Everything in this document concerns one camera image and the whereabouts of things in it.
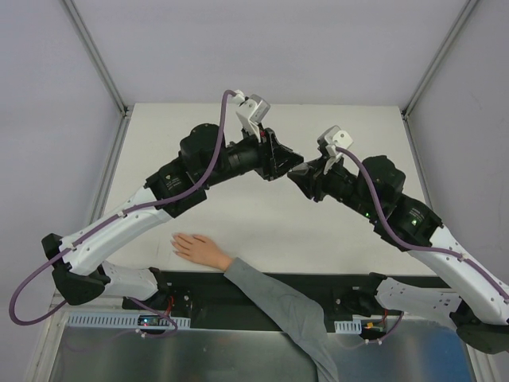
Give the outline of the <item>grey sleeved forearm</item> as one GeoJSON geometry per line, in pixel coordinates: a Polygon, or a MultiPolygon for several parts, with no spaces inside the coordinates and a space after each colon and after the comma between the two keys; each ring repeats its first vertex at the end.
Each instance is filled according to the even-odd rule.
{"type": "Polygon", "coordinates": [[[324,311],[317,302],[241,259],[234,259],[224,276],[309,356],[319,381],[340,379],[327,345],[324,311]]]}

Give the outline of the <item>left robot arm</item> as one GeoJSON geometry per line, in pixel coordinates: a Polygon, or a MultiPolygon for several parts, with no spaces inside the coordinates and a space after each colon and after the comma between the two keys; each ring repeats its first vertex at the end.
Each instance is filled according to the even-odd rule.
{"type": "Polygon", "coordinates": [[[260,138],[243,133],[242,140],[230,144],[214,124],[193,128],[181,140],[177,157],[122,205],[81,232],[65,237],[51,233],[42,239],[57,290],[71,306],[111,296],[133,297],[152,310],[161,309],[169,292],[158,271],[126,267],[111,256],[141,248],[151,230],[206,201],[214,185],[251,171],[273,181],[303,161],[270,128],[262,129],[260,138]]]}

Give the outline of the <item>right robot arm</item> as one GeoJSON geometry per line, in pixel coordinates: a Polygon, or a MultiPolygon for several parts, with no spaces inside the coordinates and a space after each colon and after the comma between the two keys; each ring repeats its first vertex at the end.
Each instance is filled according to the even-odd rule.
{"type": "Polygon", "coordinates": [[[496,278],[454,238],[427,205],[403,193],[405,174],[384,155],[357,161],[357,175],[338,159],[300,164],[289,179],[312,201],[331,197],[372,224],[389,245],[425,264],[449,290],[408,286],[377,276],[358,293],[359,308],[405,311],[453,329],[467,345],[486,354],[508,350],[508,285],[496,278]]]}

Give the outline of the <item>person's hand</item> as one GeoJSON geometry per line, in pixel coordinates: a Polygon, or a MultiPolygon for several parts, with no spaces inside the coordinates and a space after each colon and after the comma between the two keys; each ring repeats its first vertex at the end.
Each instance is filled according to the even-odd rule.
{"type": "Polygon", "coordinates": [[[233,258],[206,236],[176,233],[171,244],[177,256],[191,263],[225,272],[233,262],[233,258]]]}

